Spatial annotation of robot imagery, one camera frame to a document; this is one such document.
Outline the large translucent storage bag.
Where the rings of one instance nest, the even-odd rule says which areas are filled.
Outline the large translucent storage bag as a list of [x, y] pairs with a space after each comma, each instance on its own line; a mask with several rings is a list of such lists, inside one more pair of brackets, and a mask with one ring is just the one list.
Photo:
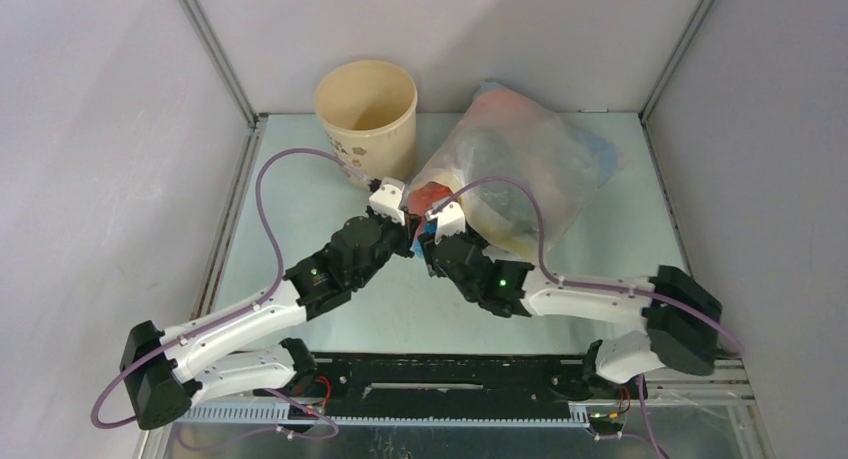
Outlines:
[[453, 193], [492, 247], [535, 262], [621, 168], [618, 148], [497, 82], [480, 85], [446, 141], [412, 179]]

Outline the beige plastic trash bin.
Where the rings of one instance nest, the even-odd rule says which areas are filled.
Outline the beige plastic trash bin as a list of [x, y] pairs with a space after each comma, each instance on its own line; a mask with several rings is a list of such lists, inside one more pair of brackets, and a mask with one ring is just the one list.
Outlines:
[[405, 181], [417, 163], [418, 91], [402, 67], [382, 60], [341, 65], [319, 82], [316, 117], [339, 159], [372, 178]]

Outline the red plastic trash bag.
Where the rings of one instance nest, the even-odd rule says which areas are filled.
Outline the red plastic trash bag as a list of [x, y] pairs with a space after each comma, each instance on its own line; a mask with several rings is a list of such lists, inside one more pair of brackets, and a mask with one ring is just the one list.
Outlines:
[[409, 193], [407, 209], [410, 214], [424, 217], [434, 203], [450, 197], [453, 191], [442, 184], [427, 182]]

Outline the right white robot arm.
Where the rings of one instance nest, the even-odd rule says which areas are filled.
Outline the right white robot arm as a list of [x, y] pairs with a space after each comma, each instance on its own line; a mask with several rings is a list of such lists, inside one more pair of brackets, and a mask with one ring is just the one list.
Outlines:
[[419, 237], [431, 275], [450, 280], [464, 299], [502, 318], [568, 316], [627, 327], [594, 341], [582, 360], [585, 390], [606, 397], [658, 369], [691, 376], [715, 371], [721, 302], [683, 270], [600, 280], [547, 276], [523, 261], [492, 259], [468, 233]]

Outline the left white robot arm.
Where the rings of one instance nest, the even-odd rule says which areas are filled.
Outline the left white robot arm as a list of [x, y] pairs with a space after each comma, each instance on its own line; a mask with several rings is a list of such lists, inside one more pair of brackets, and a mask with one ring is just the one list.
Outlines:
[[118, 377], [133, 409], [130, 422], [156, 429], [202, 402], [253, 389], [286, 389], [297, 396], [311, 391], [316, 369], [302, 340], [284, 339], [256, 353], [243, 346], [350, 301], [393, 256], [411, 256], [421, 222], [400, 207], [370, 206], [268, 289], [180, 325], [135, 325]]

